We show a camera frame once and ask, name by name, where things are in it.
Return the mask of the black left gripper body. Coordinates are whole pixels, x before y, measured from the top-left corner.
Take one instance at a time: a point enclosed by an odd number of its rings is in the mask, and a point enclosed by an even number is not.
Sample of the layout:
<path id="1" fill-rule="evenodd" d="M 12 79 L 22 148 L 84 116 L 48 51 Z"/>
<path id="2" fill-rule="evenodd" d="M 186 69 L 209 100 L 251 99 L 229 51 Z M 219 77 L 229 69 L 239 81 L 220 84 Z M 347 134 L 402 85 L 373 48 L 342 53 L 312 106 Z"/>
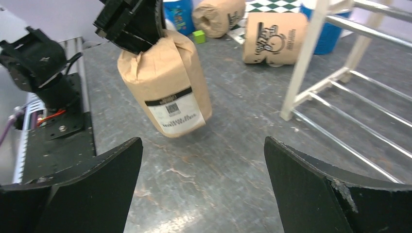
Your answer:
<path id="1" fill-rule="evenodd" d="M 144 0 L 103 0 L 102 3 L 104 7 L 93 23 L 95 34 L 111 42 L 145 41 L 133 26 Z"/>

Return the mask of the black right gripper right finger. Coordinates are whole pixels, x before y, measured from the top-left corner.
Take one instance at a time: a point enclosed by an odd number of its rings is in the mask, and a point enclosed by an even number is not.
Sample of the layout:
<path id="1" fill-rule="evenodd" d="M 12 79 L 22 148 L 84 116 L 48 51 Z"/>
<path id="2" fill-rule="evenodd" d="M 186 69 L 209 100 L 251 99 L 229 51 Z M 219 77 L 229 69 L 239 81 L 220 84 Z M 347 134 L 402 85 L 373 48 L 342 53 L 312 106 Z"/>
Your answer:
<path id="1" fill-rule="evenodd" d="M 264 156 L 285 232 L 411 232 L 411 185 L 341 169 L 270 136 Z"/>

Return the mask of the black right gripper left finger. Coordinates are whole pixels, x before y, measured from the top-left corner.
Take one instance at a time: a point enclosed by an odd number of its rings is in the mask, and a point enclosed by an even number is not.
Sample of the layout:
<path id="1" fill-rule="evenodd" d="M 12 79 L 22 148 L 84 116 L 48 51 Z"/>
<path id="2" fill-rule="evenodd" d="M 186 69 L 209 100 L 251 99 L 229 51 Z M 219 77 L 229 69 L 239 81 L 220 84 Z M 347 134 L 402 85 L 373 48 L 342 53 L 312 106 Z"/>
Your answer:
<path id="1" fill-rule="evenodd" d="M 143 155 L 133 137 L 88 161 L 0 188 L 3 233 L 121 233 Z"/>

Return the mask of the brown paper roll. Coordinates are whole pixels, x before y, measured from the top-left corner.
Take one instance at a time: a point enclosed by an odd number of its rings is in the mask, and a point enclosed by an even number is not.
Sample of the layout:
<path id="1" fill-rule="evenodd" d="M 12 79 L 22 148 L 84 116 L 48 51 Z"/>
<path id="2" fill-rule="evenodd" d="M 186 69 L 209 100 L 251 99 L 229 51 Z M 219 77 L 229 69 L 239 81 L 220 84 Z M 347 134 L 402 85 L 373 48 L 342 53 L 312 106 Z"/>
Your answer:
<path id="1" fill-rule="evenodd" d="M 177 31 L 164 33 L 146 52 L 122 50 L 117 68 L 156 129 L 177 138 L 204 126 L 212 106 L 195 44 Z"/>

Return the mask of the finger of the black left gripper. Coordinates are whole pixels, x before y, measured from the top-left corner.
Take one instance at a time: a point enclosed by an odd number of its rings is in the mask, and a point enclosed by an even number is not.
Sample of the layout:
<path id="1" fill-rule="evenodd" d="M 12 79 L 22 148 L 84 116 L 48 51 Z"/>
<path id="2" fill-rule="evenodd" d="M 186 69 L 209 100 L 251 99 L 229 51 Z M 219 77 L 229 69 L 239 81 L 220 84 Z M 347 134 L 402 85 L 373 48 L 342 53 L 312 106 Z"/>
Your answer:
<path id="1" fill-rule="evenodd" d="M 120 47 L 139 54 L 149 50 L 165 37 L 166 28 L 161 0 L 127 0 L 126 23 L 120 36 Z"/>

